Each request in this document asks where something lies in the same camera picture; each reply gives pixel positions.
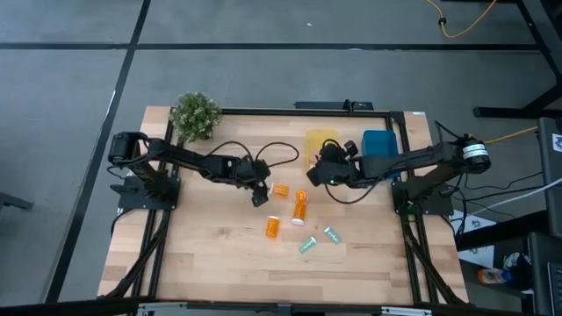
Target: white cable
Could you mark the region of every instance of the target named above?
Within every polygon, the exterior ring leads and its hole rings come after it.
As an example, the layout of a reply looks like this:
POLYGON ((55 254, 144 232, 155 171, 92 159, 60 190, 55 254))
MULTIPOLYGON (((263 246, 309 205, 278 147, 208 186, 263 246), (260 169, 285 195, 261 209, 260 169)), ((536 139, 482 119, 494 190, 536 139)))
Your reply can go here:
POLYGON ((471 215, 476 215, 476 214, 478 214, 478 213, 480 213, 480 212, 483 212, 483 211, 485 211, 485 210, 487 210, 487 209, 491 209, 491 208, 494 208, 494 207, 496 207, 496 206, 500 206, 500 205, 504 205, 504 204, 507 204, 507 203, 511 203, 511 202, 516 201, 516 200, 518 200, 518 199, 530 197, 530 196, 532 196, 533 194, 538 193, 538 192, 540 192, 540 191, 544 191, 544 190, 546 190, 546 189, 549 189, 550 187, 553 187, 553 186, 555 186, 556 184, 558 184, 558 183, 560 183, 560 182, 562 182, 562 178, 559 178, 558 180, 556 180, 556 181, 553 182, 553 183, 550 183, 550 184, 548 184, 548 185, 545 185, 544 187, 542 187, 542 188, 540 188, 540 189, 536 189, 536 190, 531 191, 531 192, 529 192, 529 193, 523 194, 523 195, 521 195, 521 196, 519 196, 519 197, 512 197, 512 198, 507 199, 507 200, 505 200, 505 201, 501 201, 501 202, 498 202, 498 203, 496 203, 496 204, 494 204, 494 205, 490 205, 490 206, 488 206, 487 208, 483 208, 483 209, 481 209, 481 210, 477 210, 476 212, 472 212, 471 215))

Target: potted plant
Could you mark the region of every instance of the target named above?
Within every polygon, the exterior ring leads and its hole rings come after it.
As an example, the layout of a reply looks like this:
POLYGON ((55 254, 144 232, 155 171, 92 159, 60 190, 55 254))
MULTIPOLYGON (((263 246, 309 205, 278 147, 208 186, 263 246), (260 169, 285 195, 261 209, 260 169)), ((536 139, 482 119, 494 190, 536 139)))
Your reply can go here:
POLYGON ((188 92, 177 98, 176 109, 169 119, 179 141, 208 140, 213 136, 213 128, 220 123, 222 112, 204 93, 188 92))

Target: wooden tabletop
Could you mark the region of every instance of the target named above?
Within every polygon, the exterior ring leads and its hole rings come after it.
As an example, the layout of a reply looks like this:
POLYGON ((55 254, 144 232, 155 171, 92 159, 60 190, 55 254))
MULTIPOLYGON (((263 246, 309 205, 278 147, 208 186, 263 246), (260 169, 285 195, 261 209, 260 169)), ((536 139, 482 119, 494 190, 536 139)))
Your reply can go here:
MULTIPOLYGON (((169 107, 148 107, 141 130, 163 138, 169 107)), ((422 112, 406 112, 412 149, 431 144, 422 112)), ((252 154, 272 141, 293 144, 300 158, 271 169, 268 182, 287 183, 290 198, 271 198, 260 207, 251 191, 204 180, 180 169, 182 189, 172 211, 157 297, 174 300, 237 302, 293 302, 326 304, 412 304, 400 219, 393 211, 390 182, 380 183, 354 205, 334 202, 323 187, 306 178, 306 131, 333 128, 340 140, 361 143, 363 131, 385 130, 381 118, 319 118, 283 116, 225 116, 212 140, 186 148, 207 153, 227 140, 238 140, 252 154), (306 224, 291 223, 294 193, 306 190, 306 224), (268 216, 281 219, 279 236, 265 236, 268 216), (331 226, 342 237, 335 245, 323 230, 331 226), (313 235, 318 244, 301 254, 299 245, 313 235)), ((237 146, 218 154, 243 155, 237 146)), ((269 147, 261 155, 269 164, 290 159, 288 147, 269 147)), ((416 170, 421 175, 427 169, 416 170)), ((343 185, 333 189, 340 199, 363 194, 343 185)), ((112 290, 139 255, 148 211, 132 211, 119 220, 107 255, 99 294, 112 290)), ((432 262, 445 282, 467 300, 457 250, 450 227, 437 216, 425 216, 432 262)), ((422 266, 418 263, 421 294, 428 299, 422 266)), ((148 264, 141 293, 148 290, 148 264)))

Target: blue box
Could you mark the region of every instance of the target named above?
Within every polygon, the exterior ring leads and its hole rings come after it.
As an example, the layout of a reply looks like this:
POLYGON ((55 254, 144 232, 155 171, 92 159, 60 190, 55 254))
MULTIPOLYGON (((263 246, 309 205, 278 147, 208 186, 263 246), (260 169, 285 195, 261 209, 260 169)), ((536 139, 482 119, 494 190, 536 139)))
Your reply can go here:
MULTIPOLYGON (((380 155, 395 157, 398 155, 398 142, 393 131, 365 131, 361 140, 363 156, 380 155)), ((386 179, 395 179, 400 173, 389 175, 386 179)))

